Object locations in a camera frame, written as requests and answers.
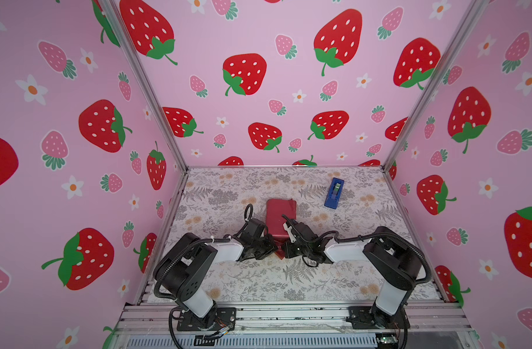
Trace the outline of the dark red wrapping paper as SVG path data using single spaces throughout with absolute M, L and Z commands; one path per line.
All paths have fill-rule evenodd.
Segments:
M 281 249 L 281 246 L 290 239 L 289 233 L 283 228 L 283 225 L 286 223 L 286 219 L 283 216 L 296 219 L 296 207 L 296 201 L 293 199 L 269 199 L 267 201 L 266 224 L 269 233 L 273 236 L 274 242 L 278 247 L 275 254 L 281 260 L 285 258 L 285 253 Z

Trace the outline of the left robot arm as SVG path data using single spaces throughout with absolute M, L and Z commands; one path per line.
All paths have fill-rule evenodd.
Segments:
M 184 234 L 154 270 L 154 295 L 174 301 L 199 319 L 210 318 L 216 303 L 201 285 L 210 267 L 217 263 L 263 260 L 278 250 L 267 226 L 254 218 L 234 235 L 200 238 Z

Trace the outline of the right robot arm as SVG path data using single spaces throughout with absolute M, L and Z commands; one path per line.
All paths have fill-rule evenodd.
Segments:
M 430 266 L 420 248 L 385 226 L 377 227 L 372 234 L 341 238 L 337 231 L 317 235 L 303 222 L 285 220 L 283 228 L 289 235 L 282 245 L 285 257 L 301 257 L 311 268 L 369 261 L 384 278 L 372 307 L 365 315 L 350 318 L 352 324 L 391 327 L 398 318 L 405 318 L 403 307 L 416 286 L 432 280 Z

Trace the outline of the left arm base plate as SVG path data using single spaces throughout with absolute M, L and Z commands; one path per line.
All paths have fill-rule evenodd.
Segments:
M 203 318 L 192 311 L 185 311 L 177 322 L 179 332 L 219 331 L 221 328 L 232 329 L 235 326 L 237 308 L 213 307 Z

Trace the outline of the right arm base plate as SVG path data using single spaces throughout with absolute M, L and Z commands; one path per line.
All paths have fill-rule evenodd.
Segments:
M 374 305 L 352 306 L 348 312 L 345 321 L 354 330 L 409 330 L 411 327 L 403 308 L 399 308 L 395 315 L 388 315 Z

